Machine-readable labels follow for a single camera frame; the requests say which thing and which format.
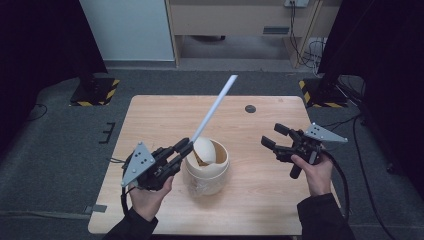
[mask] wooden cabinet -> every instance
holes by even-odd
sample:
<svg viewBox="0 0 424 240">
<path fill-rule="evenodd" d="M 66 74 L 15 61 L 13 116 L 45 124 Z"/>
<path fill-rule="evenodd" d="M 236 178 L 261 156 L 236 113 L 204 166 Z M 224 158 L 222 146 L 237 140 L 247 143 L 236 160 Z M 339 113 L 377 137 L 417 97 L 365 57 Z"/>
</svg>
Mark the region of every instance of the wooden cabinet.
<svg viewBox="0 0 424 240">
<path fill-rule="evenodd" d="M 310 37 L 328 35 L 340 1 L 310 0 L 307 7 L 293 11 L 282 0 L 166 0 L 176 63 L 185 35 L 273 34 L 285 39 L 292 65 L 297 67 L 297 53 L 289 40 L 291 31 L 303 54 Z"/>
</svg>

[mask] hand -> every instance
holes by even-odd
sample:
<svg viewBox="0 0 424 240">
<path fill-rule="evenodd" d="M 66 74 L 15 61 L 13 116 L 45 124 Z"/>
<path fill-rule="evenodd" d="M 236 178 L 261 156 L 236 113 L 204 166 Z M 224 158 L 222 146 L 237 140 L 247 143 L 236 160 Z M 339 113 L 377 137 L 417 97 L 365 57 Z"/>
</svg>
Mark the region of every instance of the hand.
<svg viewBox="0 0 424 240">
<path fill-rule="evenodd" d="M 297 155 L 292 155 L 291 160 L 305 171 L 309 192 L 312 197 L 331 192 L 333 163 L 325 154 L 320 155 L 320 163 L 317 165 L 310 165 Z"/>
<path fill-rule="evenodd" d="M 132 206 L 138 215 L 149 222 L 152 221 L 159 211 L 163 198 L 172 190 L 173 180 L 173 176 L 169 177 L 163 184 L 162 189 L 156 192 L 140 190 L 138 188 L 131 190 Z"/>
</svg>

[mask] person's right hand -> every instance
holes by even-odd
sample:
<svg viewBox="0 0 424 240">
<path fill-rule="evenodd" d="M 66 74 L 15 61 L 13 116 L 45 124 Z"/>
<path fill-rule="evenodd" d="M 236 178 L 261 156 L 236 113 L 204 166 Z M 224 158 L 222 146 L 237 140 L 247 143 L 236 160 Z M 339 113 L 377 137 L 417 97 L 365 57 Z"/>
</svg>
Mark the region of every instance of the person's right hand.
<svg viewBox="0 0 424 240">
<path fill-rule="evenodd" d="M 305 171 L 309 192 L 312 197 L 331 192 L 333 163 L 326 155 L 320 155 L 320 163 L 317 165 L 310 165 L 297 155 L 292 155 L 291 160 Z"/>
</svg>

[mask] power outlet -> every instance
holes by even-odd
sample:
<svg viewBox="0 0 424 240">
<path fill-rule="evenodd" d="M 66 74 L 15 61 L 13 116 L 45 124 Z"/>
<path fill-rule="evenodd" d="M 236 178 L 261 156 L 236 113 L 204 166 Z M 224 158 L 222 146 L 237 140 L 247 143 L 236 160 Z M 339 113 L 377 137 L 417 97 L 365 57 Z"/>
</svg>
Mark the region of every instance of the power outlet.
<svg viewBox="0 0 424 240">
<path fill-rule="evenodd" d="M 284 3 L 284 6 L 292 7 L 292 4 L 293 4 L 292 2 L 298 8 L 305 8 L 308 6 L 309 0 L 286 0 L 286 2 Z"/>
</svg>

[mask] person's left hand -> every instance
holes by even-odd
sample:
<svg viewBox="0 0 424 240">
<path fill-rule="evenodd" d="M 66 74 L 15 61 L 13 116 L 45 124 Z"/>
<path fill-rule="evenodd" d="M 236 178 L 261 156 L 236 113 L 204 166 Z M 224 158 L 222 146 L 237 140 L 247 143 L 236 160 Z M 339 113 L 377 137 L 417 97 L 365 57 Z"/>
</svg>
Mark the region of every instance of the person's left hand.
<svg viewBox="0 0 424 240">
<path fill-rule="evenodd" d="M 131 190 L 130 197 L 132 206 L 138 215 L 149 222 L 152 221 L 159 211 L 163 198 L 172 190 L 173 180 L 173 176 L 169 177 L 163 184 L 162 189 L 156 192 L 140 190 L 138 188 Z"/>
</svg>

